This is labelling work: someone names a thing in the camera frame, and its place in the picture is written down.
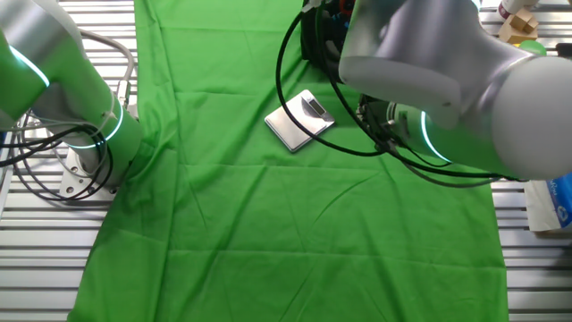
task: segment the blue box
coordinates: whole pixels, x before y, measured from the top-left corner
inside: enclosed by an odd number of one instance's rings
[[[549,180],[548,192],[551,195],[560,226],[566,228],[572,223],[572,174]]]

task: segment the wire bundle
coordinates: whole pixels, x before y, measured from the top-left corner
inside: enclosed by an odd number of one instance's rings
[[[119,42],[117,42],[115,40],[112,40],[112,39],[104,37],[104,36],[97,35],[96,33],[93,33],[90,31],[81,30],[80,33],[85,38],[91,38],[95,41],[101,42],[101,43],[106,44],[110,47],[115,47],[120,52],[122,52],[128,60],[127,70],[126,70],[122,80],[128,81],[130,79],[131,74],[133,73],[133,69],[135,68],[135,59],[133,58],[132,53],[130,52],[130,50],[127,47],[125,47],[124,45],[120,44]],[[109,181],[109,178],[111,177],[113,169],[114,169],[114,159],[112,156],[111,149],[109,148],[109,145],[107,144],[105,137],[102,134],[102,130],[103,130],[104,126],[109,121],[109,119],[112,117],[114,105],[115,105],[115,95],[111,90],[110,90],[110,93],[111,93],[111,99],[112,99],[110,113],[108,114],[107,118],[104,120],[102,125],[99,126],[99,128],[97,128],[93,124],[89,124],[89,123],[59,122],[56,120],[45,119],[45,118],[38,117],[38,116],[31,114],[31,112],[27,112],[23,118],[23,121],[21,121],[21,126],[16,126],[14,128],[11,128],[11,129],[0,130],[0,131],[12,133],[12,138],[11,138],[9,144],[0,144],[0,148],[8,148],[9,149],[8,159],[5,161],[0,161],[0,167],[10,166],[10,165],[13,166],[14,172],[16,173],[16,175],[18,176],[18,178],[20,179],[22,184],[24,184],[24,186],[30,192],[32,192],[33,194],[35,194],[36,196],[38,196],[39,198],[44,199],[44,200],[48,200],[48,201],[76,201],[76,200],[83,200],[83,199],[89,198],[89,197],[93,196],[94,194],[96,194],[98,191],[103,189],[103,187],[107,184],[107,182]],[[30,126],[28,124],[30,117],[37,118],[40,121],[46,122],[46,123],[41,124],[41,125],[31,125]],[[58,133],[58,134],[53,135],[53,136],[49,136],[49,134],[48,134],[48,137],[45,139],[33,140],[30,142],[27,142],[27,140],[26,140],[26,136],[25,136],[26,131],[31,131],[31,130],[36,130],[36,129],[46,129],[46,132],[47,132],[47,129],[50,127],[62,126],[62,125],[73,126],[73,127],[67,131],[63,131],[63,132]],[[62,142],[63,138],[65,138],[66,136],[72,135],[72,134],[77,135],[77,133],[87,134],[93,140],[94,146],[95,146],[94,148],[97,151],[98,165],[97,165],[97,167],[93,173],[87,173],[87,175],[77,174],[76,172],[72,171],[72,169],[70,169],[64,163],[64,161],[60,158],[60,156],[55,151],[55,148],[57,148],[58,146],[60,146],[63,143]],[[38,152],[48,151],[50,149],[54,150],[55,157],[62,164],[62,166],[64,167],[64,169],[66,171],[70,172],[73,175],[81,177],[81,178],[86,178],[86,179],[91,178],[89,184],[85,187],[85,189],[83,189],[82,191],[80,191],[80,192],[78,192],[78,193],[76,193],[70,197],[64,197],[64,196],[62,196],[56,192],[49,190],[45,186],[45,184],[42,183],[39,180],[39,178],[32,173],[32,169],[28,163],[28,158],[33,156],[34,154],[36,154]],[[33,182],[35,182],[37,185],[39,185],[43,191],[36,191],[29,185],[29,182],[27,182],[25,180],[25,178],[23,177],[22,169],[20,169],[17,166],[18,163],[22,163],[24,165],[24,168],[27,172],[27,175],[29,175],[32,178]],[[105,173],[105,176],[101,180],[101,183],[99,185],[97,185],[97,181],[100,179],[100,176],[103,175],[103,170],[105,168],[104,165],[107,165],[107,171]]]
[[[322,4],[320,5],[320,7],[318,7],[318,9],[316,10],[315,16],[315,32],[316,32],[316,38],[318,39],[318,46],[320,47],[320,52],[321,52],[321,57],[322,60],[325,62],[325,50],[324,50],[324,34],[322,32],[322,12],[324,10],[324,2],[322,2]],[[359,156],[359,157],[378,157],[382,154],[389,154],[392,157],[398,159],[401,163],[403,163],[403,165],[405,165],[409,170],[411,170],[414,174],[420,176],[421,178],[423,178],[424,180],[427,180],[429,182],[435,183],[435,184],[440,184],[442,186],[445,187],[452,187],[452,188],[473,188],[473,187],[477,187],[477,186],[481,186],[481,185],[485,185],[485,184],[489,184],[491,182],[495,182],[500,180],[503,176],[500,174],[487,174],[487,173],[481,173],[481,174],[471,174],[471,173],[463,173],[463,172],[454,172],[454,171],[448,171],[448,170],[443,170],[442,168],[445,166],[448,166],[450,164],[446,164],[446,165],[433,165],[427,161],[425,161],[423,158],[421,158],[417,153],[415,153],[415,151],[413,151],[411,148],[405,146],[405,148],[407,148],[409,151],[411,151],[413,153],[414,156],[416,156],[417,158],[419,158],[422,162],[425,163],[425,165],[419,164],[415,161],[412,161],[404,156],[402,156],[399,151],[395,148],[395,145],[392,144],[390,141],[381,141],[378,138],[376,138],[364,125],[364,123],[359,120],[358,116],[354,113],[354,111],[351,109],[351,107],[349,106],[347,100],[345,99],[345,97],[342,95],[337,81],[334,79],[332,73],[327,70],[326,71],[326,75],[328,76],[328,80],[330,81],[332,88],[334,89],[336,96],[338,97],[338,99],[340,100],[340,102],[342,103],[344,109],[346,110],[346,112],[348,112],[348,114],[351,116],[351,118],[354,120],[354,122],[357,124],[357,126],[359,126],[359,128],[365,133],[367,134],[367,136],[375,143],[376,147],[379,149],[379,151],[375,151],[375,152],[362,152],[362,151],[356,151],[350,148],[344,148],[341,146],[338,146],[336,144],[333,144],[327,140],[324,140],[318,136],[316,136],[314,133],[312,133],[311,131],[309,131],[308,129],[306,129],[304,127],[304,125],[302,125],[297,119],[296,117],[294,117],[294,115],[291,113],[290,109],[287,106],[286,103],[286,99],[284,98],[283,92],[282,92],[282,61],[286,52],[286,47],[290,41],[290,38],[294,32],[294,30],[298,27],[299,23],[302,20],[302,17],[304,14],[311,14],[307,13],[306,10],[303,10],[302,12],[298,13],[298,15],[296,16],[296,18],[294,19],[294,21],[292,22],[292,24],[290,25],[290,27],[288,28],[288,30],[286,31],[286,35],[284,36],[284,39],[282,41],[282,45],[278,54],[278,59],[277,59],[277,64],[276,64],[276,89],[277,89],[277,94],[278,94],[278,98],[280,100],[280,103],[282,104],[282,108],[284,109],[284,112],[286,113],[286,115],[291,119],[291,121],[296,124],[296,126],[298,126],[307,136],[309,136],[310,138],[312,138],[313,140],[316,140],[322,144],[324,144],[326,147],[329,148],[333,148],[336,149],[340,152],[343,153],[347,153],[347,154],[351,154],[354,156]],[[439,180],[435,180],[434,178],[431,178],[423,173],[421,173],[420,171],[425,171],[431,174],[438,174],[438,175],[444,175],[444,176],[449,176],[449,177],[457,177],[457,178],[481,178],[481,179],[486,179],[485,181],[480,181],[480,182],[469,182],[469,183],[449,183],[449,182],[442,182]]]

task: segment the silver plate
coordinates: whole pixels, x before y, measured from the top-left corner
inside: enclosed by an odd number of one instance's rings
[[[310,102],[318,104],[323,111],[316,111]],[[304,90],[286,102],[294,118],[314,135],[319,135],[334,124],[333,117],[322,107],[317,98]],[[283,107],[279,107],[265,118],[266,124],[291,151],[295,152],[312,140],[288,117]]]

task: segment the small metal object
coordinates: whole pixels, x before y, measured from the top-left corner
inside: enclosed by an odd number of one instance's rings
[[[302,91],[286,104],[298,122],[314,135],[319,135],[335,123],[309,90]],[[291,152],[312,140],[292,122],[283,107],[269,114],[265,122]]]
[[[120,80],[117,85],[117,99],[123,108],[129,106],[129,97],[131,95],[131,83],[128,80]]]

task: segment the green light ring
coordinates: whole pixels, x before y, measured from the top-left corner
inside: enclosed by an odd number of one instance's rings
[[[429,140],[429,134],[427,133],[427,113],[425,112],[421,112],[421,131],[423,132],[423,138],[425,139],[425,143],[427,143],[427,147],[429,147],[437,157],[440,157],[444,161],[451,163],[447,157],[444,157],[441,153],[439,153],[439,151],[437,151],[437,149],[433,146],[433,143],[431,143],[431,140]]]
[[[105,137],[105,141],[109,141],[109,140],[115,135],[115,133],[117,133],[117,132],[119,131],[119,128],[122,126],[122,122],[123,122],[123,107],[120,106],[119,109],[121,110],[120,113],[119,113],[119,121],[117,122],[117,125],[115,126],[114,130],[113,130],[111,133],[109,133],[109,135],[107,135],[107,137]],[[103,141],[97,143],[97,145],[102,145],[102,144],[104,144]],[[95,148],[95,147],[96,147],[95,144],[92,144],[92,145],[89,145],[89,146],[86,146],[86,147],[76,147],[76,146],[73,146],[73,145],[71,145],[71,144],[68,144],[68,146],[69,146],[70,148]]]
[[[50,80],[42,71],[39,70],[39,68],[34,63],[30,61],[30,59],[28,59],[25,55],[22,55],[21,52],[19,52],[16,48],[12,46],[10,46],[10,50],[12,51],[12,54],[16,58],[18,58],[21,62],[25,63],[33,72],[36,73],[37,76],[39,76],[40,79],[42,79],[44,84],[46,84],[46,88],[50,86]]]

